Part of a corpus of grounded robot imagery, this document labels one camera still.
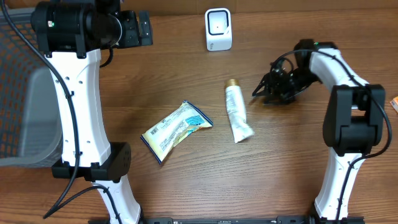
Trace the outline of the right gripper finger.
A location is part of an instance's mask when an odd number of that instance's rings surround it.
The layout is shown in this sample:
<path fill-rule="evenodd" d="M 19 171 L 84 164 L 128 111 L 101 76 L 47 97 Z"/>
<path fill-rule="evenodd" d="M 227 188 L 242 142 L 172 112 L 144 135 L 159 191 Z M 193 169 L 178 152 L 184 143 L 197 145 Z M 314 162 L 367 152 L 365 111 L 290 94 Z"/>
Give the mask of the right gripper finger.
<path fill-rule="evenodd" d="M 261 79 L 258 86 L 252 93 L 253 97 L 266 96 L 270 97 L 272 95 L 272 78 L 270 74 L 265 74 Z"/>
<path fill-rule="evenodd" d="M 264 98 L 265 105 L 288 105 L 295 101 L 294 96 L 284 97 L 283 95 L 268 94 Z"/>

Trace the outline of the small orange tissue pack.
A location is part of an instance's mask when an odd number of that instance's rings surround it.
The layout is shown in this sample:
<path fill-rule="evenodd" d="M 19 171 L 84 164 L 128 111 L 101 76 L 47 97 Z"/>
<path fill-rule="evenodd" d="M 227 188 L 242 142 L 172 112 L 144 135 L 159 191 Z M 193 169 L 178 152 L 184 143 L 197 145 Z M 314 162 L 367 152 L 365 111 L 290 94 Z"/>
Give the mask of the small orange tissue pack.
<path fill-rule="evenodd" d="M 394 108 L 394 110 L 398 113 L 398 96 L 396 96 L 395 98 L 393 98 L 390 101 L 391 106 Z"/>

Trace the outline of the white tube with gold cap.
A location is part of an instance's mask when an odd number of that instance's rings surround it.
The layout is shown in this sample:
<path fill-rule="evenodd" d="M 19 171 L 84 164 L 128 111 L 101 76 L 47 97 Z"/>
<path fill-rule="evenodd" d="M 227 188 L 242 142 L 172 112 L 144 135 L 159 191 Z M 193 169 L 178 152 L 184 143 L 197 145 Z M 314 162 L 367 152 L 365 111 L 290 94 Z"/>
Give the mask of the white tube with gold cap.
<path fill-rule="evenodd" d="M 235 143 L 239 143 L 254 134 L 247 124 L 246 107 L 237 79 L 229 79 L 225 85 L 226 111 Z"/>

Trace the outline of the yellow white snack bag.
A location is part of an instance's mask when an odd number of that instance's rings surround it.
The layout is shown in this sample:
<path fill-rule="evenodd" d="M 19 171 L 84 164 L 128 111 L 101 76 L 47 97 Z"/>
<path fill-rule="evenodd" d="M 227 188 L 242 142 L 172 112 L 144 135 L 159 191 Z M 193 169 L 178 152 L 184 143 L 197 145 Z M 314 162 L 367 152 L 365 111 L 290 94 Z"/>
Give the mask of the yellow white snack bag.
<path fill-rule="evenodd" d="M 184 100 L 179 108 L 141 135 L 141 140 L 159 164 L 187 136 L 202 128 L 213 127 L 212 120 L 195 105 Z"/>

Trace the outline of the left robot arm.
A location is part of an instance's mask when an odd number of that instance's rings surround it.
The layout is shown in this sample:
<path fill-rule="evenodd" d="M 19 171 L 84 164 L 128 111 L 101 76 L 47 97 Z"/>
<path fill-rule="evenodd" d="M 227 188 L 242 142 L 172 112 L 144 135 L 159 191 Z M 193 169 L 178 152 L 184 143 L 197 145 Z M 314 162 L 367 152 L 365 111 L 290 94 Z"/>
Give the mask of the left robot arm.
<path fill-rule="evenodd" d="M 52 74 L 62 124 L 62 155 L 52 175 L 89 181 L 109 223 L 144 223 L 127 177 L 131 147 L 106 136 L 99 72 L 103 50 L 153 43 L 149 13 L 122 11 L 119 1 L 42 1 L 30 23 Z"/>

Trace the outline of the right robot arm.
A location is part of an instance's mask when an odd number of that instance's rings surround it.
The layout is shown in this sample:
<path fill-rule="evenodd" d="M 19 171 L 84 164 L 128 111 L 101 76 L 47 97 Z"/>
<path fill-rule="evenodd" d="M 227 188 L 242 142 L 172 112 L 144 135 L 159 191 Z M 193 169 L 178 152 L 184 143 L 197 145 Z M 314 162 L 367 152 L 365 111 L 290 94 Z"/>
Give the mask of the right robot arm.
<path fill-rule="evenodd" d="M 310 214 L 295 222 L 364 223 L 362 217 L 349 217 L 348 202 L 363 162 L 380 155 L 371 150 L 380 143 L 383 128 L 388 129 L 387 142 L 392 140 L 385 89 L 357 76 L 333 42 L 302 39 L 291 53 L 296 62 L 290 71 L 283 68 L 289 61 L 284 53 L 271 63 L 252 96 L 264 97 L 267 105 L 286 105 L 315 82 L 330 91 L 323 122 L 323 140 L 329 148 L 325 176 Z"/>

